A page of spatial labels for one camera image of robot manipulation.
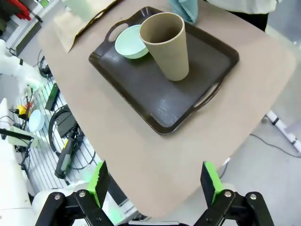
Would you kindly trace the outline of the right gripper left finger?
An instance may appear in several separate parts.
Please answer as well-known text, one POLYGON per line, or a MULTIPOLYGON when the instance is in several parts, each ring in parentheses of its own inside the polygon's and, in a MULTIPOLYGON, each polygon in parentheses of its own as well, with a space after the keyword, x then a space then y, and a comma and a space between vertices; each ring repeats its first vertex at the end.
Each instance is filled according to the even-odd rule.
POLYGON ((87 189, 68 196, 61 192, 49 194, 35 225, 72 226, 77 219, 84 219, 89 226, 113 225, 102 210, 109 183, 107 164, 103 161, 97 165, 87 189))

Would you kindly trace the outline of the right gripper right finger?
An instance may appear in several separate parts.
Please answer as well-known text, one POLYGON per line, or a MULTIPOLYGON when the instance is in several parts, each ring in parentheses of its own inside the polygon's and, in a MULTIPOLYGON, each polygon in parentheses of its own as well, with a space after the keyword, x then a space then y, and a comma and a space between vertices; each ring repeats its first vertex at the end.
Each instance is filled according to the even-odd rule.
POLYGON ((274 225, 262 194, 253 191, 242 196, 225 189, 211 162, 203 162, 200 182, 207 209, 196 226, 221 226, 225 220, 234 220, 238 226, 274 225))

